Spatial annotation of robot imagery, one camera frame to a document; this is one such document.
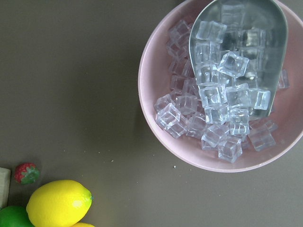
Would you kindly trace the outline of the pink bowl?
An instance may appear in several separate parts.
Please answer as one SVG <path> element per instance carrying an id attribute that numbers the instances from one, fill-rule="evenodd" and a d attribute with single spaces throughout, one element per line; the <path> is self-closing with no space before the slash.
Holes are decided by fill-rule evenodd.
<path id="1" fill-rule="evenodd" d="M 290 87 L 277 93 L 271 118 L 278 128 L 273 132 L 275 146 L 257 152 L 248 147 L 234 163 L 222 161 L 214 151 L 203 151 L 198 140 L 188 137 L 173 138 L 155 122 L 155 101 L 170 90 L 168 71 L 170 56 L 166 51 L 168 29 L 180 19 L 197 16 L 208 5 L 206 0 L 187 0 L 175 7 L 155 28 L 140 62 L 138 91 L 145 119 L 157 139 L 175 156 L 198 168 L 235 173 L 249 171 L 278 159 L 303 138 L 303 23 L 283 3 L 279 7 L 288 23 L 288 45 L 284 68 Z"/>

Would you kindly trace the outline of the clear ice cubes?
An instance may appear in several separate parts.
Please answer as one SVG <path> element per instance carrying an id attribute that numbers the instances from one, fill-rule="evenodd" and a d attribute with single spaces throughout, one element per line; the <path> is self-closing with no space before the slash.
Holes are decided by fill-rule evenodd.
<path id="1" fill-rule="evenodd" d="M 267 117 L 252 119 L 247 85 L 199 87 L 189 56 L 192 26 L 178 22 L 169 31 L 167 49 L 173 57 L 170 92 L 154 104 L 156 124 L 170 136 L 191 137 L 203 150 L 216 151 L 218 158 L 234 163 L 250 143 L 256 151 L 275 145 Z"/>

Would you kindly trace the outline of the metal ice scoop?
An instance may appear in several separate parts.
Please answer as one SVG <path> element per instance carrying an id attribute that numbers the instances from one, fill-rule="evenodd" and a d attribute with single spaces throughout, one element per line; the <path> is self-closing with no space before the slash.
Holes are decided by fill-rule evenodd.
<path id="1" fill-rule="evenodd" d="M 189 56 L 199 87 L 247 85 L 250 116 L 269 116 L 284 63 L 288 26 L 272 0 L 214 0 L 197 16 Z"/>

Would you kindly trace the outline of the yellow lemon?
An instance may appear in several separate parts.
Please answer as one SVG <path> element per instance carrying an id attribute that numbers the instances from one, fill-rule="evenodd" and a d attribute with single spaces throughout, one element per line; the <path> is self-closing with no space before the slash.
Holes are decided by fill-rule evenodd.
<path id="1" fill-rule="evenodd" d="M 35 227 L 71 227 L 79 222 L 92 204 L 91 192 L 74 180 L 58 180 L 36 189 L 26 206 Z"/>
<path id="2" fill-rule="evenodd" d="M 71 227 L 95 227 L 95 226 L 89 223 L 78 222 L 72 225 Z"/>

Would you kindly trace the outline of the red strawberry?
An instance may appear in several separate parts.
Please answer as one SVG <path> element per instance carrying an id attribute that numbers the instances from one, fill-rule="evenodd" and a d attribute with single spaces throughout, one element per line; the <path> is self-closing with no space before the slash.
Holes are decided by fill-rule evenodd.
<path id="1" fill-rule="evenodd" d="M 32 184 L 40 177 L 40 170 L 34 163 L 22 163 L 15 168 L 14 178 L 19 184 Z"/>

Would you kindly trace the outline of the wooden cutting board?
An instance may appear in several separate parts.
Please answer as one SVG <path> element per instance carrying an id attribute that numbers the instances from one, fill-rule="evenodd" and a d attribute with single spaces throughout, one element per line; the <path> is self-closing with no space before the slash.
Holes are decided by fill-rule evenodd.
<path id="1" fill-rule="evenodd" d="M 4 208 L 8 203 L 9 185 L 11 180 L 11 170 L 0 168 L 0 208 Z"/>

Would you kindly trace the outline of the green lime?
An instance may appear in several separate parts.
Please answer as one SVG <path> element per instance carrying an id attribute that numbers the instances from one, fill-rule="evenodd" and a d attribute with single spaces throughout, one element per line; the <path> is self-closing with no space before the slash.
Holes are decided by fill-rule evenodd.
<path id="1" fill-rule="evenodd" d="M 1 227 L 33 227 L 24 207 L 8 206 L 0 210 Z"/>

